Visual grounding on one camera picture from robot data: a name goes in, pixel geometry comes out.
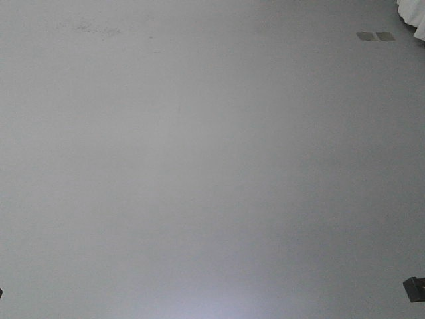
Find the gray floor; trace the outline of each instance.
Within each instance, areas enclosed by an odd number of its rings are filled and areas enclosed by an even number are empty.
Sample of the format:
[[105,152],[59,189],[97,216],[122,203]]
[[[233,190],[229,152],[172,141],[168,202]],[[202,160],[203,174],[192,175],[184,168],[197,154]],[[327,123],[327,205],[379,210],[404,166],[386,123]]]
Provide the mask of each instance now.
[[2,7],[0,317],[423,318],[425,48],[393,0]]

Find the black bracket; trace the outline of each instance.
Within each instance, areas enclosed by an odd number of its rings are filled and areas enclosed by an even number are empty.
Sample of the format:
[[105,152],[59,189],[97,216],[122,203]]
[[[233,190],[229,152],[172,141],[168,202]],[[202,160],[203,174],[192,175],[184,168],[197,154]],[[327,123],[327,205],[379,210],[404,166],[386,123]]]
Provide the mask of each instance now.
[[403,286],[410,302],[425,301],[425,278],[411,277],[403,282]]

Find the white curtain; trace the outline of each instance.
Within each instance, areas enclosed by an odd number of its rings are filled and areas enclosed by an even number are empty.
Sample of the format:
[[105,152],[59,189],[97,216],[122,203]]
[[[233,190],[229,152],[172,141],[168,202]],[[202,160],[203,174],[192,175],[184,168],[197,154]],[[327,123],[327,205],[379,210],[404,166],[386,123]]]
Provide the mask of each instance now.
[[417,28],[413,36],[425,41],[425,0],[397,0],[397,4],[404,21]]

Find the gray square patch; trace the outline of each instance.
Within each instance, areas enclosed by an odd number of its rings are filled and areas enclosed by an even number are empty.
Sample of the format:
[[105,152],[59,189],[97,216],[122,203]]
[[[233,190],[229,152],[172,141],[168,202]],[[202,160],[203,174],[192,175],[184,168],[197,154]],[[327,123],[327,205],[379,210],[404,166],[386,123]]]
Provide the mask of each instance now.
[[377,32],[377,36],[381,41],[394,41],[395,38],[391,32]]
[[372,32],[357,32],[357,36],[362,41],[377,41]]

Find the dark object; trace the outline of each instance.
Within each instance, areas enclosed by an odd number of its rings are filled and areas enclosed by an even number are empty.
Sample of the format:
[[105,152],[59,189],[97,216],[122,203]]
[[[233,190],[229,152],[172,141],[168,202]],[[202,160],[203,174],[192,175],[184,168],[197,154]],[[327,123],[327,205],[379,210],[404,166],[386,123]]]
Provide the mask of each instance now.
[[362,41],[376,41],[377,39],[373,36],[372,32],[357,32],[357,36]]
[[381,41],[395,41],[391,32],[377,32],[377,36]]
[[425,278],[412,277],[403,282],[410,302],[425,301]]

